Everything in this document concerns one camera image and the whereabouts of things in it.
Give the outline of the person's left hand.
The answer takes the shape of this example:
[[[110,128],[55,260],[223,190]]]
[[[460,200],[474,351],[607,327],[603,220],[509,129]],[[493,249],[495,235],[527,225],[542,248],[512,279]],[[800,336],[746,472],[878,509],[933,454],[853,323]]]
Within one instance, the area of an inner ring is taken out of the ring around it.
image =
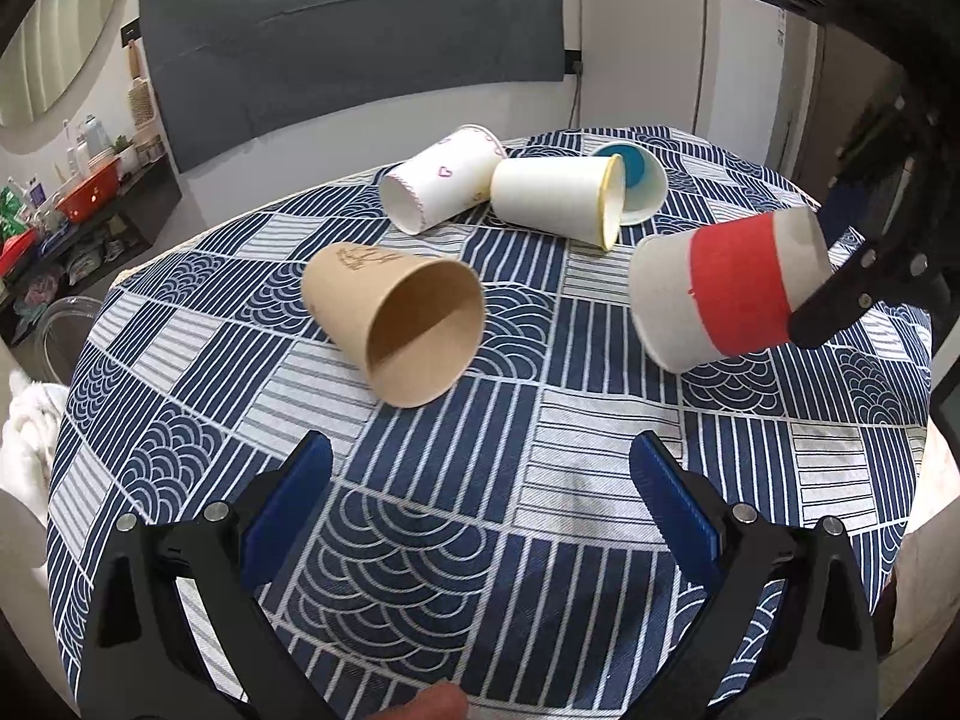
[[[370,715],[370,720],[466,720],[467,694],[449,681],[422,689],[407,704]]]

